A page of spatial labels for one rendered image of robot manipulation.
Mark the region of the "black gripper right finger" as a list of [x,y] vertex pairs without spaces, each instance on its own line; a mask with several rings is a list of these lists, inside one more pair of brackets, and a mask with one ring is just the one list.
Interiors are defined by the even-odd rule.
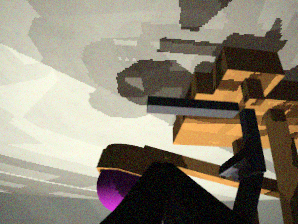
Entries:
[[164,224],[251,224],[172,163],[165,172]]

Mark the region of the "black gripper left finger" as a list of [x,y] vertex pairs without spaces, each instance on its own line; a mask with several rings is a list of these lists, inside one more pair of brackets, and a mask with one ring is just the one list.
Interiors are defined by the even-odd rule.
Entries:
[[162,224],[164,194],[164,168],[161,163],[152,163],[100,224]]

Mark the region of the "purple ball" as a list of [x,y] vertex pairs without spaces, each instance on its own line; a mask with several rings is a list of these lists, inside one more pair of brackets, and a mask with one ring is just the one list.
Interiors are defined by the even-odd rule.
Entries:
[[140,176],[121,169],[102,169],[97,177],[96,190],[105,208],[116,209],[138,179]]

